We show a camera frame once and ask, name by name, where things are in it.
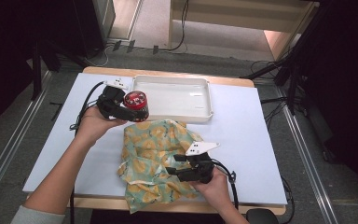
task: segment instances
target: gray sleeve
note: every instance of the gray sleeve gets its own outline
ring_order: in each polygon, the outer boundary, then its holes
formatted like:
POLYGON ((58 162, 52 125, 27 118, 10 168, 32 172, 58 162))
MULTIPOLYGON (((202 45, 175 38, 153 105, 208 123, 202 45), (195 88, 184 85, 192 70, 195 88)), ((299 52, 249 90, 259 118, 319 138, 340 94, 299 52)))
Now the gray sleeve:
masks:
POLYGON ((20 206, 11 224, 38 223, 38 224, 61 224, 65 215, 56 215, 46 212, 39 212, 33 209, 20 206))

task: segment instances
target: floral cloth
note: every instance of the floral cloth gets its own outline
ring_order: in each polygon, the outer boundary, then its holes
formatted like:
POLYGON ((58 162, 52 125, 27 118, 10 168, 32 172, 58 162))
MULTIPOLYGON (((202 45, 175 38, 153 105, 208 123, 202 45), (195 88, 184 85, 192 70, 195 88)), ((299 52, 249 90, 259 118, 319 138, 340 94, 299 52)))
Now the floral cloth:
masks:
POLYGON ((125 198, 134 213, 150 203, 170 203, 182 195, 196 198, 199 194, 165 167, 188 168, 174 154, 185 154, 193 141, 201 137, 184 123, 170 119, 135 123, 124 129, 124 147, 117 173, 127 183, 125 198))

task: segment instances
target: floor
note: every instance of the floor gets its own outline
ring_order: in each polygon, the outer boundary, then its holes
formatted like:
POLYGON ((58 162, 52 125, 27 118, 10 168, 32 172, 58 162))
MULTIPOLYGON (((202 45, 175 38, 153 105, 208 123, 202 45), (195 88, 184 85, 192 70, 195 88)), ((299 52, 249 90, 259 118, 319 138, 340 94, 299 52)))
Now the floor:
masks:
MULTIPOLYGON (((153 1, 158 0, 144 0, 141 9, 152 8, 148 3, 153 4, 153 1)), ((132 2, 132 10, 134 10, 135 2, 132 2)), ((137 21, 145 21, 142 19, 145 14, 147 13, 140 10, 137 21)), ((125 42, 129 43, 130 40, 135 40, 135 46, 138 47, 136 51, 127 53, 126 47, 122 47, 119 50, 101 54, 93 58, 92 61, 97 64, 107 61, 107 67, 229 77, 251 74, 252 71, 261 69, 268 64, 267 62, 272 61, 272 55, 268 51, 262 32, 257 30, 239 30, 238 32, 244 32, 241 35, 249 36, 246 41, 225 42, 223 40, 226 38, 238 36, 233 34, 235 31, 231 27, 203 26, 189 22, 186 24, 186 33, 188 32, 186 44, 178 50, 178 52, 186 51, 186 53, 161 52, 153 55, 152 46, 159 43, 164 46, 165 42, 162 39, 165 37, 149 41, 150 36, 142 37, 141 34, 145 33, 139 29, 140 27, 146 29, 146 24, 136 22, 133 27, 130 35, 128 35, 129 30, 126 30, 122 32, 124 35, 118 39, 123 40, 123 45, 125 42), (211 32, 213 32, 212 35, 202 35, 211 32)), ((172 39, 177 43, 181 34, 180 22, 176 22, 174 27, 176 27, 173 32, 175 35, 172 39)), ((25 200, 26 194, 21 192, 22 185, 33 168, 34 161, 48 137, 49 130, 54 125, 54 115, 58 111, 58 106, 55 103, 64 102, 76 75, 81 72, 79 67, 65 59, 62 63, 63 67, 60 73, 49 73, 49 78, 45 80, 45 83, 49 83, 46 94, 36 106, 34 119, 28 124, 27 132, 13 147, 12 163, 4 167, 5 174, 0 176, 2 178, 0 180, 0 223, 8 223, 17 211, 19 204, 25 200)), ((266 78, 255 80, 260 99, 276 98, 285 94, 286 88, 284 86, 277 88, 269 77, 271 75, 267 74, 266 78)), ((16 132, 22 115, 30 105, 31 92, 32 86, 24 90, 0 118, 0 156, 5 153, 11 135, 16 132)), ((277 104, 265 104, 263 112, 267 116, 276 108, 279 108, 277 104)), ((344 164, 330 164, 324 161, 321 143, 307 118, 300 112, 292 117, 283 108, 273 118, 268 130, 281 175, 290 183, 296 202, 296 211, 291 223, 358 223, 356 174, 344 164), (324 207, 331 207, 331 210, 324 209, 324 207)), ((279 217, 280 222, 287 220, 291 211, 291 207, 288 206, 287 213, 279 217)), ((88 223, 90 213, 89 209, 76 209, 76 223, 88 223)))

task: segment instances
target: plastic tray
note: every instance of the plastic tray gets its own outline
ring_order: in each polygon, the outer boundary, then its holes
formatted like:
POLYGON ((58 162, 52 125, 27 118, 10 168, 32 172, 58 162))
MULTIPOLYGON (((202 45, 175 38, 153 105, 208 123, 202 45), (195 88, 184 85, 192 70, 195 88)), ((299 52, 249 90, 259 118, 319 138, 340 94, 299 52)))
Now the plastic tray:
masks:
POLYGON ((148 120, 200 123, 213 115, 209 82, 204 78, 140 75, 134 77, 132 89, 146 94, 148 120))

